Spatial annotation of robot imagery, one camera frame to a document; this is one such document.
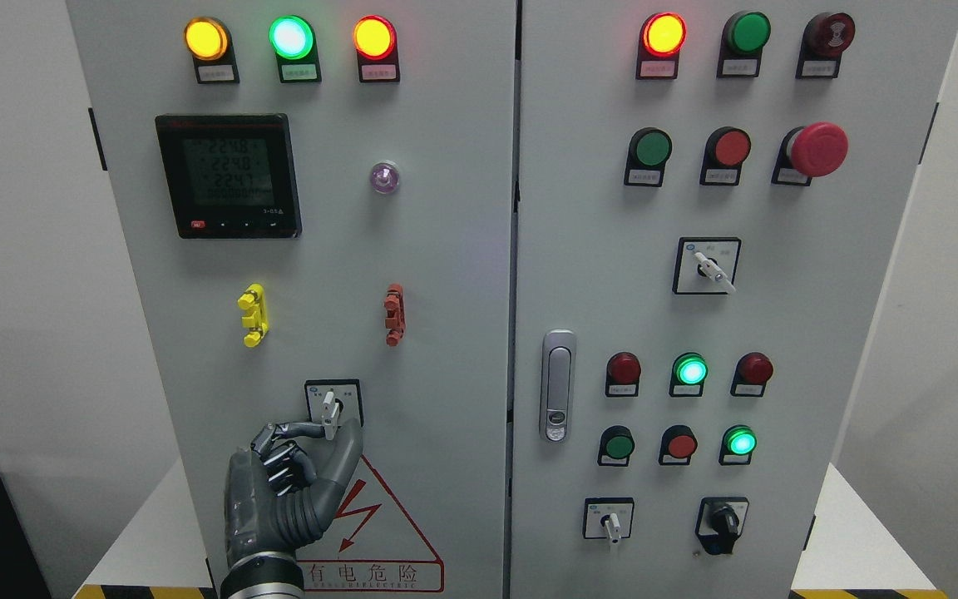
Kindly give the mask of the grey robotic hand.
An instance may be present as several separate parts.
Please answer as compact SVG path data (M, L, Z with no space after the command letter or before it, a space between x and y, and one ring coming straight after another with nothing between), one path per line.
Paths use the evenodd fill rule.
M262 552L293 555L331 526L362 456L362 425L357 418L339 424L322 466L295 442L301 436L323 439L323 425L266 424L249 448L231 456L225 479L230 567Z

